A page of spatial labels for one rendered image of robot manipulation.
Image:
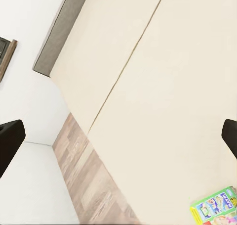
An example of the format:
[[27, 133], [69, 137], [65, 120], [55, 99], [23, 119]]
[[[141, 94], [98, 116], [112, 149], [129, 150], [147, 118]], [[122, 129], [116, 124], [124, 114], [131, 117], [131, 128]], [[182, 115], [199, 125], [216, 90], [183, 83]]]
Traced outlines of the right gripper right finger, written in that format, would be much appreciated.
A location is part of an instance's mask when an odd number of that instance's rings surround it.
[[221, 136], [237, 159], [237, 121], [226, 119]]

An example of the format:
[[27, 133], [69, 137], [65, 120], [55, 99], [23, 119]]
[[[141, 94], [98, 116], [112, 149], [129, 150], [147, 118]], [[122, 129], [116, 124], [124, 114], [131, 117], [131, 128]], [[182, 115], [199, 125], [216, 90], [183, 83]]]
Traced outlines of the board game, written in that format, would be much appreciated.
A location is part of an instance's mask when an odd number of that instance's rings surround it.
[[229, 186], [189, 206], [196, 225], [237, 225], [237, 191]]

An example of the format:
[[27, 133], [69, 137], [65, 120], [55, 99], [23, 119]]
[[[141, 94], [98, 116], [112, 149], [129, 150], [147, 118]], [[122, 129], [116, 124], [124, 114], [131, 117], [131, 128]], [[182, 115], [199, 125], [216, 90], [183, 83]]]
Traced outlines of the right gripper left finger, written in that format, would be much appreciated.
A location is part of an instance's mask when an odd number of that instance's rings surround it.
[[0, 125], [0, 178], [26, 138], [21, 119]]

